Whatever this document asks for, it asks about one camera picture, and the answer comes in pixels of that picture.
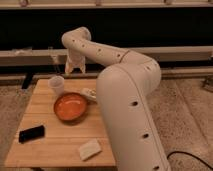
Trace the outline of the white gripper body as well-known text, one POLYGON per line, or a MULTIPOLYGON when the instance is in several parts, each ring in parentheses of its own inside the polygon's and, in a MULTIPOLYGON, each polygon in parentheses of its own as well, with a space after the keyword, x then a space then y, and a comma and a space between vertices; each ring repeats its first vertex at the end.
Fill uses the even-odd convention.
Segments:
POLYGON ((69 49, 67 56, 67 65, 69 67, 80 68, 85 66, 85 56, 80 52, 69 49))

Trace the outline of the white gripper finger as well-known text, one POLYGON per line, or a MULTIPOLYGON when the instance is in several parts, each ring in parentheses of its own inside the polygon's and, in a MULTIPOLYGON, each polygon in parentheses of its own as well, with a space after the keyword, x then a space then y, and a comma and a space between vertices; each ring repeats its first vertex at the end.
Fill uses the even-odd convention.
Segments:
POLYGON ((81 65, 81 66, 80 66, 80 70, 81 70, 81 72, 82 72, 83 74, 85 74, 85 73, 86 73, 86 66, 85 66, 85 65, 81 65))
POLYGON ((65 74, 70 74, 72 72, 72 67, 68 64, 65 65, 65 74))

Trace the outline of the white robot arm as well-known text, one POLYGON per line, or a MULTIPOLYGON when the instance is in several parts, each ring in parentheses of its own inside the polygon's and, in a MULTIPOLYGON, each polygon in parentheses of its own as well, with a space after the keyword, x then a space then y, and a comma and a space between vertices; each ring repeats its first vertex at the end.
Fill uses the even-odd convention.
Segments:
POLYGON ((93 42, 85 27, 64 33, 62 43, 71 57, 85 56, 105 67, 96 98, 118 171, 171 171, 146 101, 161 81, 157 61, 93 42))

